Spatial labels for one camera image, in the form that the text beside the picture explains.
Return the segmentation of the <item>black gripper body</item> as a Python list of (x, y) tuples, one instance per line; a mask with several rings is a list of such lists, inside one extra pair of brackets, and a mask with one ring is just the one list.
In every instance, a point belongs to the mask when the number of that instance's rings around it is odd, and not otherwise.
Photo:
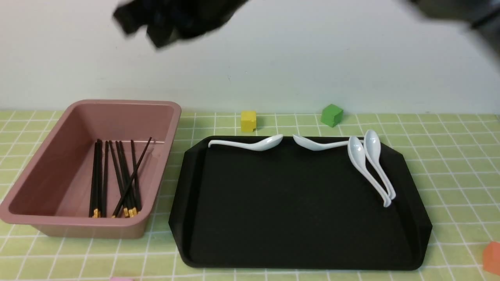
[(128, 37), (141, 27), (156, 49), (218, 30), (246, 0), (130, 0), (118, 5), (113, 19)]

